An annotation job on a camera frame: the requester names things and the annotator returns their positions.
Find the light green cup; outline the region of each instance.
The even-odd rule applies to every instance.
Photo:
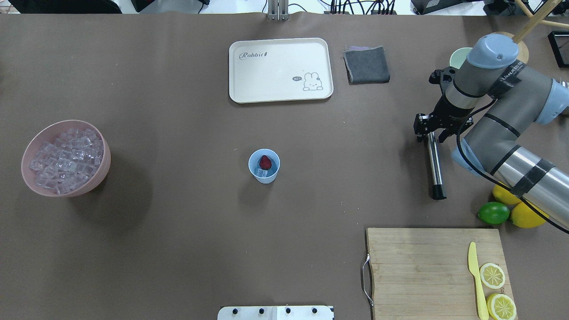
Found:
[[[451,55],[451,60],[449,61],[450,66],[460,69],[460,66],[462,66],[462,64],[466,60],[466,56],[468,55],[470,50],[472,50],[472,48],[467,47],[467,48],[460,48],[455,52],[453,52]]]

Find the gray cloth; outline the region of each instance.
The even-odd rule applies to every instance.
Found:
[[[350,83],[386,83],[390,75],[383,46],[377,48],[350,47],[344,51]]]

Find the lemon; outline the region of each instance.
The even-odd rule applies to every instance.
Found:
[[[496,320],[514,320],[516,305],[512,298],[502,293],[491,294],[487,301],[488,313]]]
[[[492,195],[494,195],[494,198],[496,198],[496,200],[507,206],[512,206],[521,201],[520,198],[511,194],[508,190],[502,188],[499,185],[494,186],[494,189],[492,189]]]
[[[549,216],[538,208],[542,215],[549,218]],[[533,210],[525,203],[518,203],[512,209],[510,220],[520,228],[535,228],[545,223],[545,220],[538,216]]]
[[[492,289],[499,289],[506,283],[504,271],[493,263],[483,264],[480,267],[480,278],[483,284]]]

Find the wooden cutting board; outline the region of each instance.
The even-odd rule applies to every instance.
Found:
[[[504,293],[514,299],[496,229],[368,228],[367,240],[376,320],[477,320],[468,271],[471,241],[479,267],[492,262],[506,274],[501,289],[483,285],[485,296]]]

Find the brown table surface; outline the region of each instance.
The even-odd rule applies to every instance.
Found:
[[[448,199],[429,198],[413,120],[432,111],[440,91],[427,78],[455,49],[525,21],[0,16],[0,318],[215,319],[222,306],[288,303],[369,319],[366,228],[487,227],[476,210],[492,186],[450,160],[453,140],[440,146]],[[550,30],[527,37],[529,65],[569,79]],[[332,97],[230,100],[233,42],[300,37],[328,43]],[[385,46],[391,81],[349,85],[346,45]],[[37,132],[70,118],[107,139],[108,177],[77,198],[39,196],[20,176],[21,156]],[[569,171],[566,118],[519,140]],[[247,168],[262,147],[282,161],[270,185]],[[549,225],[500,234],[519,318],[569,314],[569,237]]]

